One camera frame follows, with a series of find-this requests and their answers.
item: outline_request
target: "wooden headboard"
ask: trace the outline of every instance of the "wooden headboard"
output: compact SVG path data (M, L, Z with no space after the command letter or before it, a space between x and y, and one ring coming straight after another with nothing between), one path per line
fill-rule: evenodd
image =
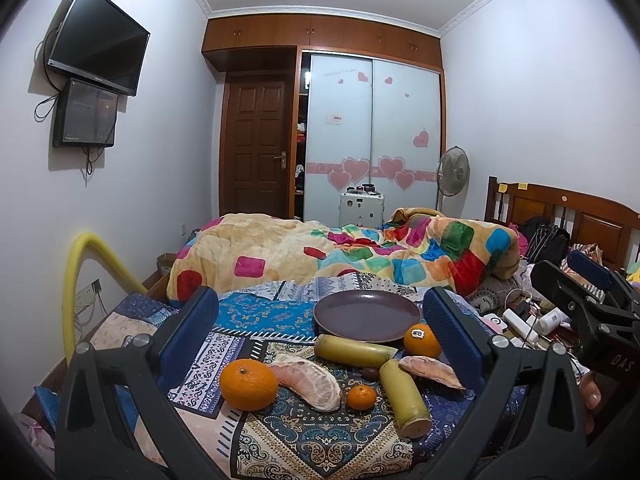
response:
M499 184L496 177L489 177L486 222L522 224L533 216L543 216L569 231L572 244L598 244L603 263L611 269L638 260L640 214L636 211L599 196L537 184Z

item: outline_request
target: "door handle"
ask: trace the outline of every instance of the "door handle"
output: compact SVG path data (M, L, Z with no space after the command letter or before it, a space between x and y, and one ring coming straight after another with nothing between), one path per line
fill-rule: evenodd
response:
M287 152L280 152L280 155L274 156L273 160L276 160L277 158L280 159L280 169L286 170L287 169Z

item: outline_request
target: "silver screw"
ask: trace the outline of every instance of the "silver screw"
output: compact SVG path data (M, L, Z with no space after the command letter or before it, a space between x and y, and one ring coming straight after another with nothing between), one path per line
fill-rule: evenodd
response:
M151 336L149 334L138 334L134 336L131 340L133 346L146 346L151 341Z
M507 346L509 346L509 340L503 335L494 335L491 338L491 343L498 348L507 348Z
M551 349L558 355L566 354L566 348L560 343L553 343Z
M91 345L86 341L82 341L81 343L78 343L78 346L76 346L76 353L80 355L86 354L90 349Z

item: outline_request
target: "blanket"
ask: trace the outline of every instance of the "blanket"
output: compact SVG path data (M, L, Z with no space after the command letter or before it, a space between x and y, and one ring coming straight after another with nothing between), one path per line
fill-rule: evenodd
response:
M183 303L200 285L221 294L355 271L399 285L445 286L467 296L491 273L502 280L510 277L518 260L513 230L423 208L397 210L381 230L228 214L210 222L178 254L167 297Z
M352 288L388 290L418 304L423 295L412 286L354 273L315 278L306 285L265 283L220 296L216 326L205 339L183 383L171 390L168 398L226 475L268 480L348 480L397 473L428 461L459 423L474 398L473 391L456 392L432 381L418 380L433 427L420 439L401 438L381 385L364 380L356 368L316 360L311 326L288 325L288 320L307 310L308 304ZM249 297L252 300L248 319L234 318L238 306L246 304ZM460 309L480 322L462 298L452 297ZM283 319L280 304L285 302L289 308L284 312L293 312ZM172 313L174 310L161 303L133 294L107 318L92 341L97 348L126 344L141 330L153 333ZM338 412L317 413L290 390L280 388L276 401L260 412L243 413L231 408L217 388L222 368L238 358L269 362L276 352L316 360L332 372L343 390L357 383L369 384L377 393L375 406L367 413L352 412L344 404ZM523 388L514 389L494 433L494 445L487 450L489 454L495 452L506 435L523 394ZM163 464L140 419L134 434L145 456Z

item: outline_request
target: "sliding door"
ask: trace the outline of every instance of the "sliding door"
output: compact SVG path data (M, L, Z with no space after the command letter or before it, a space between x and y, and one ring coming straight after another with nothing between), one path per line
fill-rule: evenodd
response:
M338 226L340 193L369 181L372 62L314 54L306 126L304 219Z
M371 183L385 195L385 220L399 207L436 207L439 158L438 74L373 60Z

